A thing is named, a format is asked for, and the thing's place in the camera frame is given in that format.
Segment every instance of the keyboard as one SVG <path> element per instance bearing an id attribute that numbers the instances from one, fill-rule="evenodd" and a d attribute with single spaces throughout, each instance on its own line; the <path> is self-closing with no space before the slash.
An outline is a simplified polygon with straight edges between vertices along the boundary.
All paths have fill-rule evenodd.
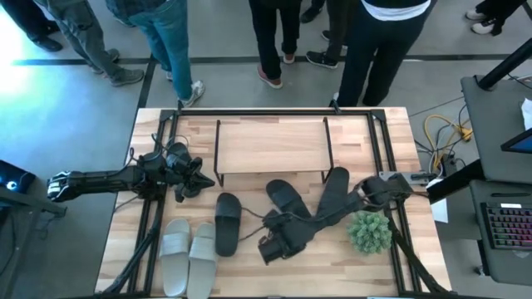
<path id="1" fill-rule="evenodd" d="M 482 203 L 494 249 L 532 250 L 532 204 Z"/>

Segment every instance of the black metal frame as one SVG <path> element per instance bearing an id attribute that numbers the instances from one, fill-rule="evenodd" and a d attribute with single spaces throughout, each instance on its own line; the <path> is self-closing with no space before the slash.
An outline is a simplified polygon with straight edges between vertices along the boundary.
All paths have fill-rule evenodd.
<path id="1" fill-rule="evenodd" d="M 334 158 L 333 158 L 333 146 L 331 145 L 331 132 L 329 131 L 329 121 L 327 117 L 323 117 L 323 123 L 325 124 L 325 134 L 327 137 L 327 147 L 328 147 L 329 165 L 330 165 L 327 175 L 325 175 L 323 171 L 320 171 L 322 175 L 322 183 L 325 184 L 325 182 L 327 182 L 327 179 L 329 178 L 329 175 L 331 174 L 331 170 L 333 170 L 334 168 Z M 224 187 L 224 179 L 225 179 L 224 176 L 226 174 L 220 174 L 218 172 L 219 127 L 221 125 L 222 125 L 221 121 L 216 120 L 216 137 L 214 140 L 214 175 L 216 175 L 216 179 L 218 180 L 219 186 Z"/>
<path id="2" fill-rule="evenodd" d="M 177 129 L 177 123 L 178 123 L 178 117 L 179 116 L 213 116 L 213 115 L 273 115 L 273 116 L 281 116 L 281 115 L 291 115 L 291 116 L 309 116 L 309 115 L 350 115 L 350 116 L 366 116 L 367 117 L 367 125 L 368 130 L 370 134 L 370 140 L 372 143 L 372 151 L 373 151 L 373 157 L 375 159 L 375 166 L 377 174 L 384 170 L 382 166 L 382 158 L 379 150 L 379 144 L 378 144 L 378 138 L 377 138 L 377 131 L 375 128 L 375 120 L 378 120 L 381 124 L 382 128 L 382 138 L 383 143 L 387 155 L 387 161 L 388 165 L 391 171 L 396 171 L 397 167 L 395 165 L 395 159 L 393 155 L 393 149 L 392 149 L 392 142 L 390 139 L 390 134 L 387 128 L 387 119 L 386 119 L 386 113 L 384 110 L 340 110 L 337 106 L 332 106 L 331 108 L 324 108 L 324 109 L 302 109 L 302 110 L 291 110 L 291 109 L 261 109 L 261 110 L 182 110 L 181 107 L 179 107 L 178 110 L 163 110 L 161 111 L 160 115 L 160 125 L 158 129 L 158 138 L 162 138 L 160 136 L 163 135 L 164 132 L 164 126 L 165 122 L 168 119 L 172 119 L 172 127 L 170 131 L 170 136 L 175 135 L 176 129 Z M 328 142 L 330 144 L 330 135 L 328 134 Z M 216 140 L 216 150 L 218 147 L 218 140 Z M 333 162 L 332 159 L 332 149 L 330 150 L 330 156 L 329 158 Z M 130 279 L 130 285 L 128 286 L 128 290 L 126 293 L 120 293 L 120 288 L 115 288 L 112 291 L 113 292 L 104 292 L 104 293 L 98 293 L 94 294 L 92 297 L 79 297 L 79 298 L 140 298 L 140 297 L 150 297 L 150 291 L 151 291 L 151 283 L 153 282 L 153 272 L 155 270 L 155 259 L 156 259 L 156 252 L 157 252 L 157 246 L 159 241 L 159 235 L 160 235 L 160 226 L 162 221 L 162 215 L 163 215 L 163 209 L 165 205 L 165 190 L 166 186 L 162 188 L 164 190 L 164 193 L 162 194 L 162 197 L 158 200 L 157 203 L 157 210 L 155 213 L 155 219 L 152 225 L 152 228 L 148 232 L 148 235 L 145 236 L 146 231 L 146 224 L 147 224 L 147 218 L 150 214 L 150 202 L 145 202 L 145 205 L 142 209 L 142 215 L 140 216 L 140 226 L 139 226 L 139 234 L 137 238 L 137 244 L 135 246 L 135 254 L 133 258 L 128 262 L 128 265 L 122 272 L 127 272 L 128 269 L 132 268 L 132 271 L 130 270 L 129 276 L 126 276 Z M 406 219 L 406 211 L 404 209 L 403 203 L 399 203 L 397 205 L 397 211 L 398 216 L 401 221 L 401 234 L 405 240 L 405 243 L 411 248 L 412 241 L 411 241 L 411 235 L 410 235 L 410 229 L 408 227 L 408 221 Z M 385 210 L 385 214 L 387 217 L 391 218 L 392 213 L 390 209 Z M 147 248 L 151 246 L 150 249 L 150 258 L 148 260 L 148 265 L 146 269 L 146 277 L 145 277 L 145 285 L 143 288 L 143 291 L 138 292 L 136 291 L 136 278 L 138 277 L 138 266 L 139 262 L 144 255 Z M 408 265 L 410 267 L 411 272 L 411 279 L 412 279 L 412 286 L 413 291 L 407 291 L 405 288 L 405 281 L 404 276 L 402 273 L 401 268 L 401 260 L 399 257 L 399 252 L 397 250 L 397 244 L 394 242 L 392 243 L 392 249 L 390 251 L 391 258 L 392 258 L 392 267 L 394 271 L 394 277 L 397 285 L 397 291 L 399 297 L 434 297 L 434 298 L 469 298 L 469 297 L 461 297 L 458 295 L 445 293 L 445 294 L 437 294 L 437 293 L 424 293 L 421 290 L 421 284 L 419 281 L 419 277 L 414 270 L 414 267 L 412 266 L 411 261 L 407 261 Z M 350 299 L 355 298 L 364 298 L 364 297 L 349 297 Z"/>

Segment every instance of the black pants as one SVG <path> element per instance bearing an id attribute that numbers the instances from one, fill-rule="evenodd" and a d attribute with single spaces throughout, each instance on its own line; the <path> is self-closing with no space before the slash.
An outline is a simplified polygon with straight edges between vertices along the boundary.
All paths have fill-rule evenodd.
<path id="1" fill-rule="evenodd" d="M 33 0 L 0 0 L 9 17 L 26 33 L 27 37 L 36 41 L 48 34 L 48 19 L 41 8 Z"/>
<path id="2" fill-rule="evenodd" d="M 526 0 L 485 0 L 476 6 L 476 11 L 484 13 L 488 19 L 495 19 L 494 35 L 501 32 L 505 21 L 510 17 Z"/>
<path id="3" fill-rule="evenodd" d="M 338 105 L 357 105 L 372 60 L 373 66 L 362 102 L 376 106 L 386 98 L 399 66 L 421 34 L 427 13 L 405 21 L 383 22 L 372 17 L 363 5 L 358 6 L 348 39 L 349 49 Z"/>
<path id="4" fill-rule="evenodd" d="M 313 0 L 310 4 L 310 7 L 316 8 L 316 9 L 322 9 L 323 5 L 325 5 L 325 0 Z"/>
<path id="5" fill-rule="evenodd" d="M 294 54 L 298 49 L 300 4 L 279 9 L 283 24 L 282 50 L 285 54 Z M 281 61 L 275 48 L 277 9 L 264 6 L 261 0 L 249 0 L 249 6 L 259 46 L 260 64 L 269 79 L 278 79 L 281 76 Z"/>
<path id="6" fill-rule="evenodd" d="M 357 0 L 327 0 L 330 38 L 326 55 L 335 61 L 340 59 L 346 35 L 352 28 L 356 6 Z"/>

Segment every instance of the gray floor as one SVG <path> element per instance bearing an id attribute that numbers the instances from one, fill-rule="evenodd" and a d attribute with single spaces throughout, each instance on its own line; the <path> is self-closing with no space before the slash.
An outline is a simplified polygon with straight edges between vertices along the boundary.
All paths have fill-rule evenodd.
<path id="1" fill-rule="evenodd" d="M 135 28 L 123 27 L 101 0 L 90 0 L 106 34 L 108 47 L 117 47 L 124 58 L 148 58 L 150 50 Z M 476 0 L 441 0 L 427 20 L 410 54 L 429 60 L 434 55 L 508 54 L 530 37 L 532 22 L 520 8 L 498 37 L 473 34 L 462 16 Z M 245 0 L 189 1 L 191 57 L 256 57 L 249 7 Z M 323 49 L 319 36 L 328 16 L 301 27 L 298 54 Z M 124 162 L 142 84 L 113 88 L 87 66 L 11 66 L 30 59 L 77 59 L 65 45 L 58 53 L 33 46 L 0 10 L 4 47 L 0 50 L 0 159 L 37 174 L 43 181 L 65 169 L 116 169 Z M 464 105 L 460 78 L 485 74 L 500 61 L 480 56 L 477 61 L 406 61 L 393 83 L 386 106 L 405 106 L 417 140 L 428 145 L 423 121 L 431 114 L 456 120 Z M 127 67 L 146 68 L 146 65 Z M 204 80 L 207 91 L 198 106 L 267 107 L 324 106 L 337 91 L 342 66 L 322 70 L 308 63 L 283 66 L 285 87 L 274 91 L 257 79 L 255 63 L 203 63 L 192 66 L 193 76 Z M 515 75 L 530 73 L 526 62 Z M 175 94 L 163 72 L 156 67 L 147 107 L 174 107 Z M 444 125 L 435 120 L 431 134 Z M 476 159 L 474 141 L 455 147 L 466 163 Z M 420 154 L 423 169 L 429 156 Z M 467 192 L 454 198 L 466 197 Z M 57 298 L 91 294 L 111 219 L 114 196 L 83 196 L 66 203 L 66 218 L 53 222 L 46 240 L 36 234 L 15 298 Z M 500 298 L 530 298 L 532 288 L 514 287 L 478 277 L 472 268 L 480 264 L 473 241 L 457 240 L 452 229 L 438 224 L 453 289 L 460 294 Z"/>

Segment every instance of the gray slipper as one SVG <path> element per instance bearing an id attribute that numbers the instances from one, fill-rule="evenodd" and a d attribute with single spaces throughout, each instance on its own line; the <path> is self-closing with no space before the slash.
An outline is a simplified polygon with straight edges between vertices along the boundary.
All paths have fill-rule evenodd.
<path id="1" fill-rule="evenodd" d="M 185 219 L 172 220 L 166 226 L 160 244 L 163 289 L 168 297 L 185 294 L 189 277 L 190 225 Z"/>
<path id="2" fill-rule="evenodd" d="M 216 280 L 216 235 L 212 223 L 199 225 L 190 248 L 190 274 L 186 295 L 189 299 L 207 299 Z"/>

